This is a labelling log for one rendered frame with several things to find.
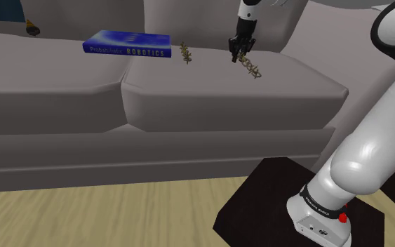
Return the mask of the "dark blue cushion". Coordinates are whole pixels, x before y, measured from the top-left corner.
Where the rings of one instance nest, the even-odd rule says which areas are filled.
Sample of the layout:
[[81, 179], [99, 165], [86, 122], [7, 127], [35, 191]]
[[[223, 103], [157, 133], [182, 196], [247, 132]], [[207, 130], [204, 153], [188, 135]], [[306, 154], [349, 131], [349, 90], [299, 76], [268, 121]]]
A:
[[0, 21], [25, 22], [20, 0], [0, 0]]

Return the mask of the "dark robot stand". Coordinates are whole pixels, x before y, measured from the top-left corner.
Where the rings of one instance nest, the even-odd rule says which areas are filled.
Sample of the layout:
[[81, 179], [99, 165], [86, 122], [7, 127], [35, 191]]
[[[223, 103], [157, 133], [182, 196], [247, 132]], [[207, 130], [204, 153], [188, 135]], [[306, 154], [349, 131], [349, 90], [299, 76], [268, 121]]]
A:
[[[321, 247], [296, 232], [288, 198], [312, 177], [289, 158], [262, 160], [219, 211], [213, 229], [230, 247]], [[381, 187], [395, 207], [395, 174]], [[376, 203], [349, 202], [351, 247], [395, 247], [395, 217]]]

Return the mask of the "grey sofa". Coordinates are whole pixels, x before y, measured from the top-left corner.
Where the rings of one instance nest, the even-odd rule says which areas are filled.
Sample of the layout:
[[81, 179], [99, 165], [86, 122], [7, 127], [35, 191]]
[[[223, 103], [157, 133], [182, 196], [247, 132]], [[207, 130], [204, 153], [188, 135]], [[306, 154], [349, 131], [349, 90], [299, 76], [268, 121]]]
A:
[[171, 59], [94, 55], [0, 21], [0, 192], [248, 175], [269, 157], [312, 169], [395, 80], [368, 38], [393, 0], [356, 0], [359, 48], [384, 73], [347, 84], [293, 56], [255, 51], [253, 79], [224, 50]]

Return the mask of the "small brown twig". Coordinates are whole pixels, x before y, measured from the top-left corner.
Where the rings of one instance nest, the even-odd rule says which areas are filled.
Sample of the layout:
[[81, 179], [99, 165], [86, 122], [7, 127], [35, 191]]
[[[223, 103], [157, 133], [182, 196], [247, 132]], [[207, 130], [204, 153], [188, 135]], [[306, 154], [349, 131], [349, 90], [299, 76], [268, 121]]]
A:
[[184, 60], [187, 64], [189, 64], [189, 62], [192, 61], [192, 53], [189, 51], [188, 46], [187, 46], [184, 42], [182, 42], [182, 43], [180, 44], [180, 52], [181, 52], [181, 55], [182, 55], [182, 57], [183, 57], [183, 60]]

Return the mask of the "blue book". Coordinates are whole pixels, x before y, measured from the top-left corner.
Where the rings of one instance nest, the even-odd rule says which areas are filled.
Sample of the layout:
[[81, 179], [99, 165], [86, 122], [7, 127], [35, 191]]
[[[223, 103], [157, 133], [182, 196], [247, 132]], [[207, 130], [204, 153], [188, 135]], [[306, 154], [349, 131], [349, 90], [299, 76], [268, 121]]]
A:
[[82, 43], [85, 53], [170, 58], [170, 36], [101, 30]]

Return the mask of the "yellow and black toy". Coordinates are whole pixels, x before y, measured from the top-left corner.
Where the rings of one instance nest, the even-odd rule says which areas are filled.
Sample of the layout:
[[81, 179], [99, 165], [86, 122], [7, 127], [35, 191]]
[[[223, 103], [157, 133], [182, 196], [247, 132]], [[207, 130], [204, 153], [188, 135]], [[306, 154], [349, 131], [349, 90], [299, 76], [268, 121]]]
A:
[[26, 20], [26, 32], [28, 35], [37, 36], [41, 33], [41, 30], [35, 26], [30, 20]]

